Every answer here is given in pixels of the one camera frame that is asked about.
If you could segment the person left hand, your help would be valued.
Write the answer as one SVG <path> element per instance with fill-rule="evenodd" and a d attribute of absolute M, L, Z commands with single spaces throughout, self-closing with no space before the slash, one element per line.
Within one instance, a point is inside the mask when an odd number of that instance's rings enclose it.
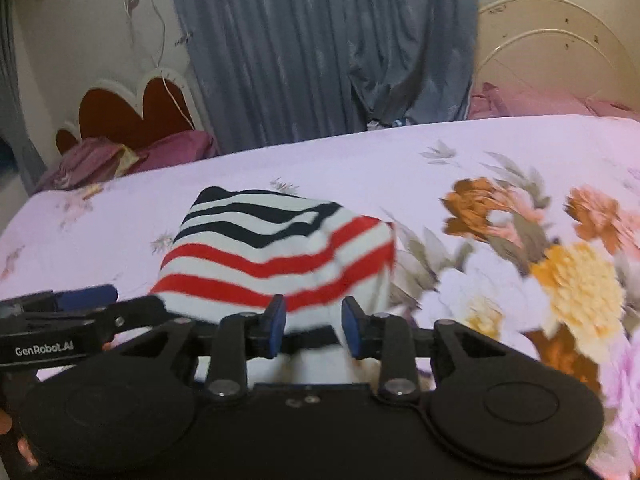
<path fill-rule="evenodd" d="M 0 434 L 2 436 L 4 436 L 5 434 L 9 434 L 12 430 L 12 427 L 12 417 L 6 411 L 0 410 Z M 30 468 L 37 468 L 39 466 L 38 460 L 36 460 L 28 441 L 24 437 L 20 437 L 17 439 L 17 448 L 18 452 L 20 452 L 21 456 L 24 457 L 26 463 L 28 463 L 28 466 Z"/>

